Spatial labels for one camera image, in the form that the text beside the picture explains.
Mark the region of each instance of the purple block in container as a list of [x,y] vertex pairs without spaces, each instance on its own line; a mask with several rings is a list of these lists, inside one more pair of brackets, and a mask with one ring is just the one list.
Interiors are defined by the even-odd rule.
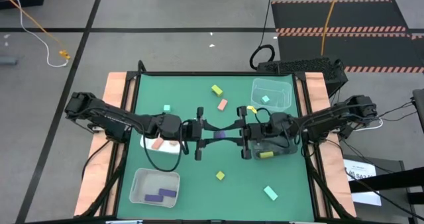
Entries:
[[161,195],[150,195],[150,194],[146,194],[144,196],[144,200],[145,201],[157,201],[157,202],[163,202],[164,201],[164,196]]
[[215,131],[213,133],[213,138],[225,138],[225,131]]
[[177,192],[172,190],[166,190],[164,188],[159,189],[159,195],[167,196],[167,197],[176,197]]

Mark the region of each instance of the green table surface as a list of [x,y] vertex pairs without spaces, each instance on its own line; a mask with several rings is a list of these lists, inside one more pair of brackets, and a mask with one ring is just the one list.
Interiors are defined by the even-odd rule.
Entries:
[[[204,119],[216,127],[226,127],[237,117],[236,108],[250,105],[254,76],[147,76],[143,75],[136,103],[137,114],[158,114],[164,105],[171,105],[171,113],[182,120],[195,117],[196,109],[204,107]],[[288,82],[292,76],[261,77]],[[223,90],[217,97],[212,85]],[[292,105],[284,112],[295,117],[295,94]],[[224,111],[217,106],[221,99],[228,100]],[[267,120],[266,114],[259,118]],[[256,122],[248,112],[246,120]],[[238,131],[227,136],[238,136]],[[203,138],[212,137],[204,132]],[[305,161],[298,151],[292,155],[277,156],[267,160],[243,160],[241,148],[229,141],[210,144],[203,150],[202,161],[194,160],[195,143],[189,143],[190,154],[183,155],[177,172],[180,177],[178,200],[173,208],[131,203],[129,194],[134,173],[139,168],[151,168],[140,146],[140,135],[133,131],[127,156],[127,165],[117,217],[121,219],[223,219],[241,221],[313,221],[311,197]],[[171,168],[177,155],[149,150],[156,165]],[[218,171],[225,177],[216,178]],[[270,186],[278,198],[272,201],[264,192]]]

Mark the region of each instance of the colored block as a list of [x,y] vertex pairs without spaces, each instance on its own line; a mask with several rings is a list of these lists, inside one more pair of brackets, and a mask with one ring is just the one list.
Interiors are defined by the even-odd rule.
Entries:
[[223,94],[223,90],[221,90],[221,88],[219,88],[217,85],[212,85],[212,91],[215,92],[217,96],[222,96]]
[[268,194],[272,201],[275,201],[275,199],[277,199],[278,195],[273,191],[270,186],[266,186],[266,188],[264,188],[264,191],[266,194]]
[[150,194],[146,194],[144,196],[144,200],[145,201],[157,201],[157,202],[163,202],[164,201],[164,196],[161,195],[150,195]]
[[152,149],[158,150],[162,146],[163,143],[164,143],[164,139],[162,139],[160,137],[157,138],[152,144]]
[[215,131],[213,138],[225,138],[225,131]]
[[170,112],[171,111],[171,106],[170,105],[164,105],[164,111],[165,112]]
[[225,174],[221,171],[217,173],[217,178],[221,181],[225,177]]
[[159,188],[159,195],[167,197],[176,197],[177,192],[172,190],[166,190],[164,188]]
[[270,98],[268,98],[268,96],[267,95],[265,95],[262,99],[262,103],[263,104],[267,104],[267,102],[269,102],[270,101]]
[[224,110],[224,108],[225,108],[225,106],[227,105],[227,100],[226,99],[223,99],[221,102],[220,102],[220,104],[218,105],[218,110],[220,110],[220,111],[223,111]]

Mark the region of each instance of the concrete floor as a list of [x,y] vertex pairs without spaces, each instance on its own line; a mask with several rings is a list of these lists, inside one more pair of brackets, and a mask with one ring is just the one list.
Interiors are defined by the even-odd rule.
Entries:
[[[424,28],[422,0],[397,0],[410,28]],[[83,28],[94,0],[45,0],[26,9],[45,27]],[[102,0],[93,27],[182,28],[261,27],[267,0]],[[0,28],[19,27],[15,9],[0,11]],[[272,16],[267,27],[274,27]],[[70,67],[45,64],[45,49],[22,32],[0,33],[0,55],[20,58],[18,66],[0,67],[0,223],[13,223],[27,191],[34,167],[50,128]],[[55,34],[74,55],[81,33]],[[156,71],[249,71],[248,59],[260,42],[255,32],[91,33],[72,91],[101,97],[109,72],[136,68],[139,59]],[[275,34],[264,43],[277,46]],[[54,41],[46,38],[52,50]],[[264,60],[267,54],[260,54]],[[61,61],[52,52],[51,61]],[[369,95],[384,112],[424,87],[423,74],[348,74],[341,99]],[[401,116],[407,111],[393,113]],[[381,129],[354,133],[349,142],[364,155],[403,160],[406,168],[424,166],[423,133],[417,117],[385,123]],[[91,135],[62,119],[27,221],[70,218],[80,189],[80,175]]]

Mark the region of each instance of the cyan block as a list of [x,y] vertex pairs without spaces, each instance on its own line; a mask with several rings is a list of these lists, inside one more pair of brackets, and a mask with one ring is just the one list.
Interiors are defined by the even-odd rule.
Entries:
[[270,98],[267,96],[267,95],[265,95],[263,98],[262,98],[262,103],[263,104],[267,104],[267,102],[269,102],[270,101]]
[[164,105],[164,111],[165,112],[170,112],[171,111],[171,106],[170,105]]
[[268,197],[270,197],[272,201],[275,201],[275,199],[277,199],[278,195],[273,191],[270,186],[266,186],[266,188],[264,188],[264,191],[266,194],[268,194]]

